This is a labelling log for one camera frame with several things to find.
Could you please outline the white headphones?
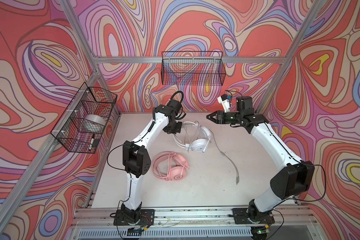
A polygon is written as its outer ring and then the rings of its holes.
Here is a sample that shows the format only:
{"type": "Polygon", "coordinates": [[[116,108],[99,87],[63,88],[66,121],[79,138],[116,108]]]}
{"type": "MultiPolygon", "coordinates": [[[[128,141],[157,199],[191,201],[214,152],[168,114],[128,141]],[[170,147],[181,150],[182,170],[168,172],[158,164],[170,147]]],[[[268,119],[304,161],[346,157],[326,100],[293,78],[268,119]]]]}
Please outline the white headphones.
{"type": "Polygon", "coordinates": [[[185,130],[185,137],[182,141],[176,134],[173,134],[176,145],[182,149],[194,152],[204,153],[208,149],[208,145],[212,139],[212,132],[202,126],[198,121],[195,122],[183,122],[181,130],[185,130]],[[188,134],[188,129],[194,128],[194,134],[192,137],[188,134]]]}

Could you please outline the pink cat-ear headphones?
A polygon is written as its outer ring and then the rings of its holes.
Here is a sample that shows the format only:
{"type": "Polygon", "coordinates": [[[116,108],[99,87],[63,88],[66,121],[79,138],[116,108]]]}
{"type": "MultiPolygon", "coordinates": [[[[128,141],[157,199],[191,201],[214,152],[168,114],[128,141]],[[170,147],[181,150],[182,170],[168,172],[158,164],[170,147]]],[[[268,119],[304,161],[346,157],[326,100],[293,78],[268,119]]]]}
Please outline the pink cat-ear headphones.
{"type": "Polygon", "coordinates": [[[160,180],[181,181],[187,176],[187,170],[190,169],[189,163],[181,154],[165,151],[157,154],[152,163],[152,173],[160,180]],[[167,172],[160,169],[160,164],[167,163],[167,172]]]}

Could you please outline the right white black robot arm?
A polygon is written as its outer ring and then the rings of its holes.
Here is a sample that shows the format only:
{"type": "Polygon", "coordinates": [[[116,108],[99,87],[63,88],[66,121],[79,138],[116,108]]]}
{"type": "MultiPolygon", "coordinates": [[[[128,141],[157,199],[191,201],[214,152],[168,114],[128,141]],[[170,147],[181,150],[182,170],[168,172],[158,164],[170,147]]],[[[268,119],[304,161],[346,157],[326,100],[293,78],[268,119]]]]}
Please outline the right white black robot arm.
{"type": "Polygon", "coordinates": [[[308,191],[315,167],[310,161],[304,162],[281,140],[264,115],[255,113],[251,97],[237,97],[234,112],[230,110],[231,99],[226,94],[218,97],[223,110],[207,115],[207,119],[219,125],[245,128],[263,146],[278,169],[269,188],[249,203],[245,215],[250,222],[257,224],[274,207],[308,191]]]}

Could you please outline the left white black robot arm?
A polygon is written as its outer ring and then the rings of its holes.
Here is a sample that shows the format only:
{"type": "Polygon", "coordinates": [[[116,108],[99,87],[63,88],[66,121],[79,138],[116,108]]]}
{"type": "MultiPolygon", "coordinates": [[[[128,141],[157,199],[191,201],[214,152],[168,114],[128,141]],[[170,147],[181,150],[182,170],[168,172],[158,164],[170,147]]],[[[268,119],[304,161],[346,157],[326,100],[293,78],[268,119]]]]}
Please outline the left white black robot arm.
{"type": "Polygon", "coordinates": [[[121,204],[121,214],[127,221],[136,223],[141,217],[142,184],[144,175],[151,167],[149,148],[158,135],[164,131],[179,133],[182,122],[177,120],[182,105],[171,100],[153,110],[153,116],[142,132],[132,141],[123,144],[123,166],[127,172],[127,199],[121,204]]]}

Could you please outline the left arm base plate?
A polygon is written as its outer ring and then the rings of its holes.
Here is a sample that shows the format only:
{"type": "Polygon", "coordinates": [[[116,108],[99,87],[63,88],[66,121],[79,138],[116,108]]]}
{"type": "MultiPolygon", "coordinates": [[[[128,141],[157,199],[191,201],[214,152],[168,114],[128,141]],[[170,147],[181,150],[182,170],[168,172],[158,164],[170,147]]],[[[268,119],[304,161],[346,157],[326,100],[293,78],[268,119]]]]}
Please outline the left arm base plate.
{"type": "Polygon", "coordinates": [[[154,223],[155,210],[143,209],[139,211],[117,210],[113,215],[114,226],[150,226],[154,223]]]}

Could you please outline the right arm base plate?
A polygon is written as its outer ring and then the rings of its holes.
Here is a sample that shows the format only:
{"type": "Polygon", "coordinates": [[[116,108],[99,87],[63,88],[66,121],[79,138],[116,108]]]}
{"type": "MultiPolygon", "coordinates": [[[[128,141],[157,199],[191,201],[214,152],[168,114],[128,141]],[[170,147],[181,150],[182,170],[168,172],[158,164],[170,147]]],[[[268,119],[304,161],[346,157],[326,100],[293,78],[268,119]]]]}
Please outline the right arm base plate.
{"type": "Polygon", "coordinates": [[[271,211],[262,213],[253,206],[250,206],[249,208],[233,208],[232,216],[237,225],[272,225],[275,223],[271,211]]]}

